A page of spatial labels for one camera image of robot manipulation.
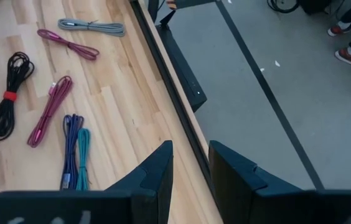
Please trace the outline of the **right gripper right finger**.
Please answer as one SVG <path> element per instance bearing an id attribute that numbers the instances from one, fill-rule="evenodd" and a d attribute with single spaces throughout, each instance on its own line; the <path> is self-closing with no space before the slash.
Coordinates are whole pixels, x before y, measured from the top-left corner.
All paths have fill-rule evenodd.
<path id="1" fill-rule="evenodd" d="M 215 200 L 224 223 L 312 223 L 314 192 L 267 172 L 218 141 L 209 143 Z"/>

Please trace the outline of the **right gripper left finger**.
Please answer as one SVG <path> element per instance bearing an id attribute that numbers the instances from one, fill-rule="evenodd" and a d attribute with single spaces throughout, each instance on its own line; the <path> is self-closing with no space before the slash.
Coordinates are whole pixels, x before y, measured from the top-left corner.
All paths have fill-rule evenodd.
<path id="1" fill-rule="evenodd" d="M 173 145 L 164 141 L 128 175 L 106 189 L 105 212 L 114 223 L 164 224 L 169 220 L 173 185 Z"/>

